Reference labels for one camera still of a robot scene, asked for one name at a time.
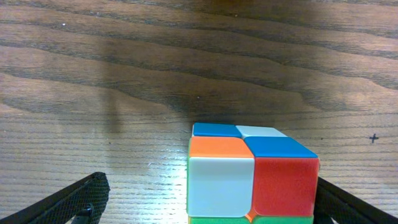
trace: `2x2 cube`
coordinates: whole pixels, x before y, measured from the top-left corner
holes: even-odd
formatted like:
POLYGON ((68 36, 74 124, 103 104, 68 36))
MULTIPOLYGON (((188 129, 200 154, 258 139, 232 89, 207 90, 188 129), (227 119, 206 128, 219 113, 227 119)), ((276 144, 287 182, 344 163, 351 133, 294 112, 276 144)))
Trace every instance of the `2x2 cube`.
POLYGON ((190 223, 312 223, 318 168, 316 154, 274 128, 195 123, 190 223))

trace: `toy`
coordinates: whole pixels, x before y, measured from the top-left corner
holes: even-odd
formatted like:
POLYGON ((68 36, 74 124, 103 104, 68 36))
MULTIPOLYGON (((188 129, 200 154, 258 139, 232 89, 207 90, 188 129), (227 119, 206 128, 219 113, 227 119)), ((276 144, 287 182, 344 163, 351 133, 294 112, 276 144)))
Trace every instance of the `toy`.
POLYGON ((319 158, 280 131, 195 123, 188 154, 189 223, 312 223, 319 158))

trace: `wooden table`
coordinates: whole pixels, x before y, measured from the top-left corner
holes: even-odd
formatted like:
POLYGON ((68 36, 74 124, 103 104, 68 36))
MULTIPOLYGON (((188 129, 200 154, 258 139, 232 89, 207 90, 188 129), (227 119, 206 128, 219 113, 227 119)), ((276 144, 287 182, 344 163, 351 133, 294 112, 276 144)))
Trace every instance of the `wooden table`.
POLYGON ((329 2, 2 0, 0 218, 102 171, 102 223, 185 223, 195 121, 276 127, 397 216, 398 2, 329 2))

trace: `white cube face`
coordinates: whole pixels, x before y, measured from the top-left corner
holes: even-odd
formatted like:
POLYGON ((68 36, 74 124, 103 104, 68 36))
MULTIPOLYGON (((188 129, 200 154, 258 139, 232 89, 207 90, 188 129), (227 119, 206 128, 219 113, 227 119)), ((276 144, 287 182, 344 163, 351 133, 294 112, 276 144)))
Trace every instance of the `white cube face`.
POLYGON ((276 130, 275 128, 243 126, 243 125, 237 125, 236 128, 239 130, 240 133, 242 133, 243 139, 251 136, 287 137, 284 133, 276 130))
POLYGON ((251 209, 253 178, 252 158, 189 158, 188 215, 245 216, 251 209))

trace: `blue cube face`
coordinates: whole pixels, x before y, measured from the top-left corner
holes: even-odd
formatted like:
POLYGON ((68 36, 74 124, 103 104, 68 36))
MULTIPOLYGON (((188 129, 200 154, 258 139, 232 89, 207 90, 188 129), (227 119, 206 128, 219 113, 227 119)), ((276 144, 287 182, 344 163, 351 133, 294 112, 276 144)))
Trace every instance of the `blue cube face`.
POLYGON ((315 153, 289 137, 247 137, 244 142, 255 157, 318 157, 315 153))
POLYGON ((242 134, 233 124, 211 124, 195 123, 193 125, 194 136, 213 136, 213 137, 236 137, 241 138, 242 134))

